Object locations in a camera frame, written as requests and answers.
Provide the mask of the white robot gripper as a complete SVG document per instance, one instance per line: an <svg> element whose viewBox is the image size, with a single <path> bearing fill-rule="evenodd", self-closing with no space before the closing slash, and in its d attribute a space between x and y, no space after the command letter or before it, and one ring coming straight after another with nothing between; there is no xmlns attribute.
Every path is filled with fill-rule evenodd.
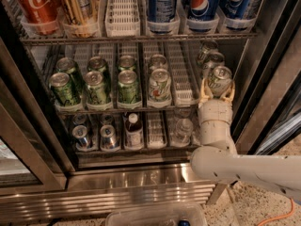
<svg viewBox="0 0 301 226"><path fill-rule="evenodd" d="M213 99L213 93L208 86L208 79L201 81L198 105L198 120L200 123L206 121L223 121L227 124L232 122L232 101L235 96L235 82L231 81L228 88L220 96L221 100Z"/></svg>

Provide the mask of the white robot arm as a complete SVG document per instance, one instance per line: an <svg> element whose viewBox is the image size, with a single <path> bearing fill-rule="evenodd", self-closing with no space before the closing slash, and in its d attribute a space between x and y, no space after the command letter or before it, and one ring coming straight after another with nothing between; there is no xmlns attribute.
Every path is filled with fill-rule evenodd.
<svg viewBox="0 0 301 226"><path fill-rule="evenodd" d="M200 146L191 155L192 171L201 179L221 184L242 181L301 201L301 158L298 155L245 155L237 153L230 135L235 85L219 98L201 81L198 103Z"/></svg>

